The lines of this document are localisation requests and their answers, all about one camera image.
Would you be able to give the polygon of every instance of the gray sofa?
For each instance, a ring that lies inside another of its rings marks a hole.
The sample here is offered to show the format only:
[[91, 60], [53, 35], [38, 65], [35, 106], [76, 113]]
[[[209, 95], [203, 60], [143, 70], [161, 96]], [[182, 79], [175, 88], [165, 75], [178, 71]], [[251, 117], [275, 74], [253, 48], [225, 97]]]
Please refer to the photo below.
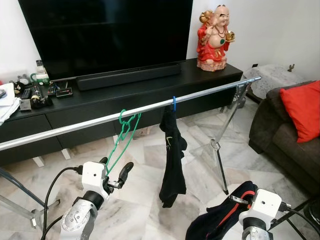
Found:
[[[289, 89], [299, 86], [284, 87]], [[260, 103], [249, 134], [249, 145], [265, 152], [282, 166], [309, 193], [320, 192], [320, 137], [297, 143], [297, 130], [286, 112], [279, 91], [269, 91]]]

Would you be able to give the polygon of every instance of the green hanger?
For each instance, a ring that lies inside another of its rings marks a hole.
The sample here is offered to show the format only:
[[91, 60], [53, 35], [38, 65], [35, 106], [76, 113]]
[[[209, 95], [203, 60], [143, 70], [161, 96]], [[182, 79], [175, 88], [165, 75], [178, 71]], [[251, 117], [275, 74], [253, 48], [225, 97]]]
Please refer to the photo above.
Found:
[[[129, 121], [124, 121], [124, 120], [122, 120], [122, 114], [123, 114], [125, 111], [126, 111], [126, 110], [123, 109], [123, 110], [121, 111], [121, 113], [120, 113], [119, 122], [120, 122], [120, 124], [122, 125], [122, 130], [121, 130], [121, 132], [120, 132], [117, 140], [115, 141], [114, 148], [113, 148], [112, 151], [110, 152], [109, 157], [108, 157], [108, 161], [107, 161], [106, 164], [105, 164], [105, 167], [106, 167], [106, 175], [107, 175], [107, 176], [109, 175], [109, 173], [111, 172], [111, 170], [114, 168], [114, 166], [117, 164], [117, 162], [118, 162], [119, 159], [122, 157], [122, 155], [125, 153], [125, 151], [127, 150], [127, 147], [129, 146], [132, 138], [134, 137], [134, 134], [135, 134], [135, 132], [136, 132], [136, 130], [137, 130], [137, 126], [138, 126], [139, 120], [140, 120], [140, 118], [141, 118], [141, 113], [138, 113], [138, 114], [135, 114], [135, 115], [133, 115], [132, 117], [130, 117]], [[112, 155], [114, 154], [114, 152], [115, 152], [116, 149], [117, 149], [118, 142], [119, 142], [120, 140], [121, 140], [121, 141], [125, 140], [125, 138], [127, 137], [128, 133], [129, 133], [130, 130], [131, 130], [131, 125], [130, 125], [130, 123], [131, 123], [131, 121], [132, 121], [133, 119], [136, 118], [136, 116], [138, 117], [138, 119], [137, 119], [137, 121], [136, 121], [136, 124], [135, 124], [135, 126], [134, 126], [134, 129], [133, 129], [133, 131], [132, 131], [132, 135], [131, 135], [129, 141], [126, 143], [123, 151], [122, 151], [121, 154], [118, 156], [118, 158], [115, 160], [115, 162], [113, 163], [113, 165], [110, 167], [110, 169], [108, 169], [109, 161], [110, 161]]]

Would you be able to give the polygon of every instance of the black tv screen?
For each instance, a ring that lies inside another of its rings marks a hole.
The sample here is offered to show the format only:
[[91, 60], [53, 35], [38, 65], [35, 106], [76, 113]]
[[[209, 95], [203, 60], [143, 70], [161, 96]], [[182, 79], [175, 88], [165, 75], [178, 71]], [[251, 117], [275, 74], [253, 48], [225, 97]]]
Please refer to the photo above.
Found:
[[51, 80], [186, 59], [193, 0], [19, 0]]

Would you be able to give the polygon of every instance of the red cushion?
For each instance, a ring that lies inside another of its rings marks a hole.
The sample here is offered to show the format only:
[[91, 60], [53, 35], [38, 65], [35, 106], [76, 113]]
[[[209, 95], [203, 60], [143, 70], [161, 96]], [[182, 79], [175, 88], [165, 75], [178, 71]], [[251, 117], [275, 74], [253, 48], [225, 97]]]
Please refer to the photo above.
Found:
[[280, 96], [298, 133], [297, 143], [320, 136], [320, 80], [281, 89]]

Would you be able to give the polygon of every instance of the soundbar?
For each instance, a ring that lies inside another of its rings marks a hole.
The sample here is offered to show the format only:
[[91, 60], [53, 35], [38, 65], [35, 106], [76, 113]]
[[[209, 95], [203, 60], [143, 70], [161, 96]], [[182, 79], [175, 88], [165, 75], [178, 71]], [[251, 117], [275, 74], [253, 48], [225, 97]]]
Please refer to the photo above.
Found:
[[169, 63], [158, 66], [139, 67], [126, 70], [104, 72], [76, 78], [79, 90], [86, 91], [114, 85], [133, 83], [156, 79], [181, 73], [179, 63]]

